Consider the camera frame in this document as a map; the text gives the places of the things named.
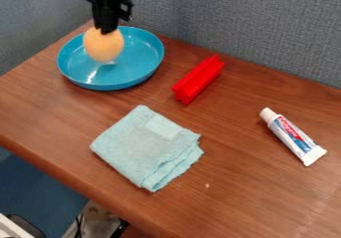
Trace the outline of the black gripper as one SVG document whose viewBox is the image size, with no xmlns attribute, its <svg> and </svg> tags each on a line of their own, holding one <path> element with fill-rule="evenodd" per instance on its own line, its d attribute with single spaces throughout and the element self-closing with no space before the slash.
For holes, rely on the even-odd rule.
<svg viewBox="0 0 341 238">
<path fill-rule="evenodd" d="M 125 21 L 132 17 L 132 0 L 87 0 L 92 3 L 95 28 L 101 29 L 104 35 L 117 29 L 119 19 Z"/>
</svg>

